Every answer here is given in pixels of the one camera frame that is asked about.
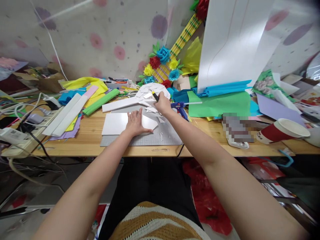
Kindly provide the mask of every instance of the green paper roll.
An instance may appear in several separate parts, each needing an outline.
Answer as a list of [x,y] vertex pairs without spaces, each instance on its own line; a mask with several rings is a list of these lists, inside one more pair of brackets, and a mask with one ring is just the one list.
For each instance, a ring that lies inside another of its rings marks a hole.
[[118,89],[113,89],[111,92],[107,93],[105,96],[103,96],[102,98],[100,98],[98,101],[96,101],[95,103],[91,104],[89,107],[87,107],[86,109],[84,109],[82,112],[89,116],[90,114],[92,114],[95,110],[97,110],[98,108],[100,108],[103,104],[106,104],[107,102],[109,102],[112,98],[114,98],[115,96],[117,96],[120,93],[120,91]]

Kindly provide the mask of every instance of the person's right hand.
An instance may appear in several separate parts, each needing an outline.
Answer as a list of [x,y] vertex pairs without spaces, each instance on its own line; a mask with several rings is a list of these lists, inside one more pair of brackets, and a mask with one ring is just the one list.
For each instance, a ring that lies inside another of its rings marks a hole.
[[159,102],[155,103],[154,106],[162,115],[166,115],[172,111],[170,100],[164,96],[163,92],[159,94]]

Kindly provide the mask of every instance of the red paper cup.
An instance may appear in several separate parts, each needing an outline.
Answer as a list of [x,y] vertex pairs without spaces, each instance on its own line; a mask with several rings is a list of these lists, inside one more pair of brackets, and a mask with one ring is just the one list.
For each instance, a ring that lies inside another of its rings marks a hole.
[[291,120],[280,118],[278,121],[258,132],[257,140],[269,144],[309,136],[310,132],[305,127]]

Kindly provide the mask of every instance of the red plastic bag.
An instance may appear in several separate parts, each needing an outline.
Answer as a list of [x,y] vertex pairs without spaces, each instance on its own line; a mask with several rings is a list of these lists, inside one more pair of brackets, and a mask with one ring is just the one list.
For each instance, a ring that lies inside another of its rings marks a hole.
[[207,176],[195,159],[183,163],[183,170],[191,178],[191,188],[199,220],[213,231],[229,235],[232,225]]

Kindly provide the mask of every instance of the power strip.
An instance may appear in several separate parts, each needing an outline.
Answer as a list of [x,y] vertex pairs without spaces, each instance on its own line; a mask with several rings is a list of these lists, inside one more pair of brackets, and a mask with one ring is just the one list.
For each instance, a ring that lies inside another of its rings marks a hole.
[[[51,113],[48,116],[44,116],[44,120],[40,124],[48,126],[52,122],[52,120],[58,115],[58,113],[61,112],[63,108],[64,107],[61,107],[58,110],[51,111]],[[16,123],[12,127],[18,127],[18,125],[19,123]],[[44,129],[45,129],[44,127],[36,127],[32,131],[32,134],[37,139],[39,139],[39,141],[42,141],[46,137],[46,135],[42,134]],[[17,144],[17,146],[25,149],[28,152],[32,152],[38,146],[38,142],[34,140],[30,134],[28,134],[28,136],[21,143]],[[13,158],[26,158],[28,154],[25,151],[21,150],[20,148],[17,148],[16,146],[10,146],[9,148],[7,148],[2,152],[1,156],[13,157]]]

